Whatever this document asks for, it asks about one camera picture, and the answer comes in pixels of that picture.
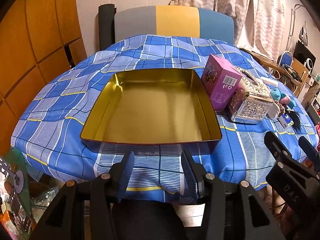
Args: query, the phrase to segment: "pink box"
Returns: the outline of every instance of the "pink box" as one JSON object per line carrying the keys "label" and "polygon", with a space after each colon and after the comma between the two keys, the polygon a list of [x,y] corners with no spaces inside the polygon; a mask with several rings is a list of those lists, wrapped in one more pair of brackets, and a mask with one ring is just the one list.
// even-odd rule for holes
{"label": "pink box", "polygon": [[201,80],[215,111],[223,111],[236,91],[242,74],[226,59],[210,54]]}

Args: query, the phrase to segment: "yellow fabric panel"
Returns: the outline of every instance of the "yellow fabric panel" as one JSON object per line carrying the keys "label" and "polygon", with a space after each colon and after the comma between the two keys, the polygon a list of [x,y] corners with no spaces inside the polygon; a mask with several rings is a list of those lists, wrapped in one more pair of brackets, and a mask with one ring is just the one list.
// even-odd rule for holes
{"label": "yellow fabric panel", "polygon": [[165,36],[199,38],[198,8],[178,5],[156,6],[156,33]]}

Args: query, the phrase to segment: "ornate tissue box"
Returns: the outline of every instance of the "ornate tissue box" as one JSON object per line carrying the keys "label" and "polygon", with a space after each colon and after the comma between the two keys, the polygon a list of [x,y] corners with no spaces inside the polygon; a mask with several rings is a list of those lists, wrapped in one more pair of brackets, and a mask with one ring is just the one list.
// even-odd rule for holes
{"label": "ornate tissue box", "polygon": [[229,102],[231,120],[256,124],[266,116],[273,99],[267,87],[249,71],[238,67],[237,70],[243,77]]}

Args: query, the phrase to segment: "gray fabric panel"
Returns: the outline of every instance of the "gray fabric panel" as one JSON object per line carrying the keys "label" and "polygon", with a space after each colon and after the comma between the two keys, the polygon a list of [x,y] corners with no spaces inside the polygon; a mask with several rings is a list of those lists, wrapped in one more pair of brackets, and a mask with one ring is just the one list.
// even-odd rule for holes
{"label": "gray fabric panel", "polygon": [[141,34],[156,34],[156,6],[136,7],[116,13],[116,42]]}

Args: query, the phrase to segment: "barcode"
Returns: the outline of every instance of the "barcode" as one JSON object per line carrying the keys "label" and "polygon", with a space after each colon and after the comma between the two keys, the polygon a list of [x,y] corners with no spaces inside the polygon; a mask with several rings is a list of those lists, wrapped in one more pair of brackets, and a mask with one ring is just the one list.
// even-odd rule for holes
{"label": "barcode", "polygon": [[237,81],[238,80],[236,78],[225,76],[224,80],[223,80],[223,83],[227,84],[227,85],[230,85],[230,86],[234,86],[237,83]]}

